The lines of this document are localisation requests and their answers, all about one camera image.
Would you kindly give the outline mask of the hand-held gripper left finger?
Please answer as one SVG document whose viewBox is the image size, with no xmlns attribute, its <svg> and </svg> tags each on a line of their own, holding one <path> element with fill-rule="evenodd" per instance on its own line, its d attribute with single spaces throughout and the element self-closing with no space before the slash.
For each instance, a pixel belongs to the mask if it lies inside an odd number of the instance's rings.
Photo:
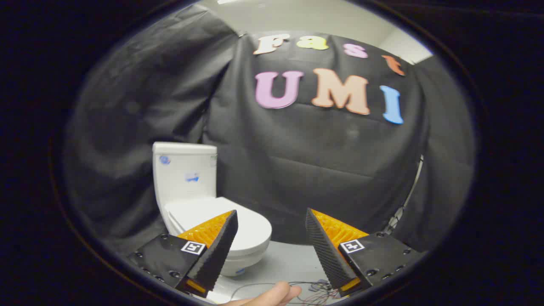
<svg viewBox="0 0 544 306">
<path fill-rule="evenodd" d="M 206 298 L 215 287 L 237 230 L 237 211 L 230 210 L 182 234 L 160 234 L 127 258 L 159 282 Z"/>
</svg>

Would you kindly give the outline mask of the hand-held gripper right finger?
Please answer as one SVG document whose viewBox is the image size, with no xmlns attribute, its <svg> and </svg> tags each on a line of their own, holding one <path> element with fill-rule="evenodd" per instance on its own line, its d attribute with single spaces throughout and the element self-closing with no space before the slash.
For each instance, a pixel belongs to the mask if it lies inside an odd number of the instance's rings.
<svg viewBox="0 0 544 306">
<path fill-rule="evenodd" d="M 386 232 L 367 234 L 311 208 L 306 211 L 306 233 L 341 297 L 377 286 L 424 256 Z"/>
</svg>

